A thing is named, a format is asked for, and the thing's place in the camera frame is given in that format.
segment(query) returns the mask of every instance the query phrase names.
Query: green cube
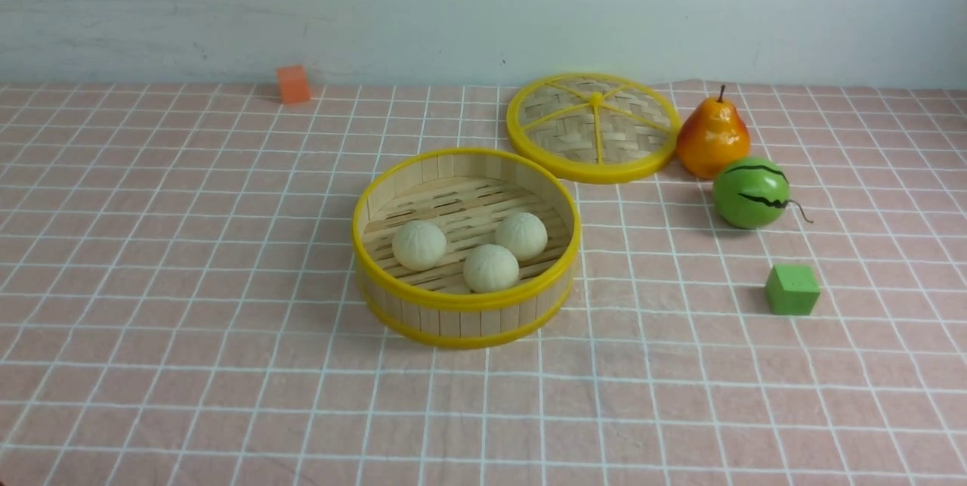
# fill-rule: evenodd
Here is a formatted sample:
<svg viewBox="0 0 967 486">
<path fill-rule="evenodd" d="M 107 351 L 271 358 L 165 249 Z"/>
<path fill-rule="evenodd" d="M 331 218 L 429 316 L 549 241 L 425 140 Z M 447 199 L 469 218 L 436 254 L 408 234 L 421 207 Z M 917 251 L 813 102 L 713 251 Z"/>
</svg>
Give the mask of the green cube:
<svg viewBox="0 0 967 486">
<path fill-rule="evenodd" d="M 780 316 L 809 316 L 819 293 L 819 283 L 809 265 L 773 265 L 766 280 L 769 308 Z"/>
</svg>

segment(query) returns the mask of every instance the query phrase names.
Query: orange cube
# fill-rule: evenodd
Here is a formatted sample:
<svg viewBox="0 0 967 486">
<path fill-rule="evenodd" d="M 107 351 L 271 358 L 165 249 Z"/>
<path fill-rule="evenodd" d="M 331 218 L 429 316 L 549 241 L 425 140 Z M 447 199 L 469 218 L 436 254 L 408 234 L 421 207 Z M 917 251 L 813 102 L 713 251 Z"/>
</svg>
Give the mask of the orange cube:
<svg viewBox="0 0 967 486">
<path fill-rule="evenodd" d="M 276 69 L 276 76 L 279 76 L 279 93 L 283 104 L 304 103 L 310 99 L 308 79 L 302 65 L 280 67 Z"/>
</svg>

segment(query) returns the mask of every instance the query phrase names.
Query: wall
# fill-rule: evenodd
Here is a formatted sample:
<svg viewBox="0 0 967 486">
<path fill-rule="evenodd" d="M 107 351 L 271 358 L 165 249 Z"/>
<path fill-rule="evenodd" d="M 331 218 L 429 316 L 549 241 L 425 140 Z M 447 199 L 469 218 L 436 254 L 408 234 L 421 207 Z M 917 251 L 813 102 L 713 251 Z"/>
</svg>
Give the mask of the wall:
<svg viewBox="0 0 967 486">
<path fill-rule="evenodd" d="M 0 80 L 967 86 L 967 0 L 0 0 Z"/>
</svg>

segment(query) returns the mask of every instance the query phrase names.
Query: woven bamboo lid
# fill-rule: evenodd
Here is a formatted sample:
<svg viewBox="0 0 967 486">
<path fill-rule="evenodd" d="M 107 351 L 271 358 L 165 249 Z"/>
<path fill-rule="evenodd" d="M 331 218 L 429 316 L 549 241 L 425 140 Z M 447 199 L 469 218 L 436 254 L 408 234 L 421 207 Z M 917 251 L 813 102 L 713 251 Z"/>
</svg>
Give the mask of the woven bamboo lid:
<svg viewBox="0 0 967 486">
<path fill-rule="evenodd" d="M 628 79 L 568 73 L 517 93 L 507 128 L 518 153 L 558 178 L 617 184 L 658 172 L 675 155 L 678 112 Z"/>
</svg>

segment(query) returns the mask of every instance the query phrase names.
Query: bamboo steamer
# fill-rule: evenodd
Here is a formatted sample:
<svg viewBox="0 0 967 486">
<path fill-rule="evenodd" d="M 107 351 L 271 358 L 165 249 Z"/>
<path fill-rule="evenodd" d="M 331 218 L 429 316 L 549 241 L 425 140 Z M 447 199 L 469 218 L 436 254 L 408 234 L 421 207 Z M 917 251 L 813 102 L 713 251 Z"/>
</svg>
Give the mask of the bamboo steamer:
<svg viewBox="0 0 967 486">
<path fill-rule="evenodd" d="M 547 248 L 521 262 L 517 286 L 471 293 L 463 260 L 493 243 L 497 224 L 530 212 L 547 227 Z M 446 234 L 446 255 L 414 272 L 393 256 L 394 232 L 412 220 Z M 557 313 L 574 279 L 580 218 L 552 173 L 511 153 L 483 148 L 428 152 L 373 181 L 353 214 L 357 278 L 369 309 L 387 327 L 426 345 L 486 348 L 517 340 Z"/>
</svg>

